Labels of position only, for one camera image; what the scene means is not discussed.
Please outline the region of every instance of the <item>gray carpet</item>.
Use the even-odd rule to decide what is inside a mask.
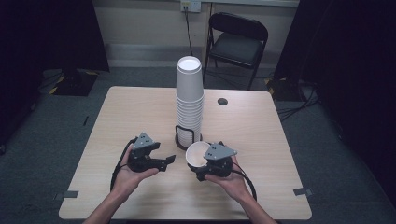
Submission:
[[[252,89],[266,91],[262,77],[270,75],[271,70],[262,69]],[[248,84],[246,77],[229,77],[233,82],[208,76],[205,87],[244,89]],[[62,202],[54,196],[67,190],[107,90],[175,87],[176,69],[111,68],[111,73],[99,75],[87,97],[49,95],[52,85],[45,85],[54,79],[45,80],[35,111],[0,157],[0,223],[80,223],[59,218]],[[300,105],[276,102],[278,109]],[[282,125],[303,185],[314,192],[308,198],[313,216],[304,223],[396,223],[395,209],[364,163],[339,140],[335,122],[320,104],[295,113]]]

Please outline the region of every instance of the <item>chair leg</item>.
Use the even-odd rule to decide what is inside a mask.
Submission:
[[[257,64],[257,65],[254,67],[253,74],[251,75],[250,81],[249,81],[249,83],[248,83],[248,86],[247,86],[247,90],[248,90],[248,91],[250,91],[251,84],[253,83],[253,80],[254,80],[254,78],[256,77],[256,73],[257,73],[257,69],[258,69],[258,68],[259,68],[259,65]]]
[[[205,75],[206,75],[207,61],[208,61],[208,60],[209,60],[209,57],[208,57],[208,55],[206,54],[204,72],[203,72],[203,74],[202,74],[202,81],[203,81],[203,84],[205,83]]]

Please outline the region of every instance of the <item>forearm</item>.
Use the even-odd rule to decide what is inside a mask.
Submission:
[[[108,223],[117,209],[125,202],[125,197],[110,192],[105,199],[96,207],[92,214],[84,221],[90,223]]]
[[[276,223],[250,194],[241,197],[237,201],[241,204],[253,224]]]

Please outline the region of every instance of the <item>hand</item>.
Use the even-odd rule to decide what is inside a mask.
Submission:
[[[238,164],[235,156],[231,156],[233,163]],[[233,170],[242,172],[237,165],[233,165]],[[230,173],[227,177],[219,177],[216,175],[205,175],[205,179],[220,185],[227,194],[237,202],[240,202],[243,197],[250,195],[245,184],[245,179],[239,174]]]
[[[129,145],[124,157],[122,158],[120,166],[125,165],[128,162],[128,157],[129,154],[131,154],[133,146],[134,144]],[[128,167],[128,165],[125,165],[119,170],[113,190],[111,190],[111,192],[120,195],[124,199],[124,201],[126,201],[129,195],[134,192],[134,190],[137,188],[142,180],[152,175],[156,175],[158,174],[158,172],[159,170],[157,168],[151,168],[145,172],[136,173],[133,172]]]

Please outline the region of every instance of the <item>stack of paper cups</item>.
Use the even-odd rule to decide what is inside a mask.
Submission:
[[[204,111],[204,85],[201,62],[191,56],[177,63],[177,125],[192,132],[177,129],[177,141],[183,147],[200,141]]]

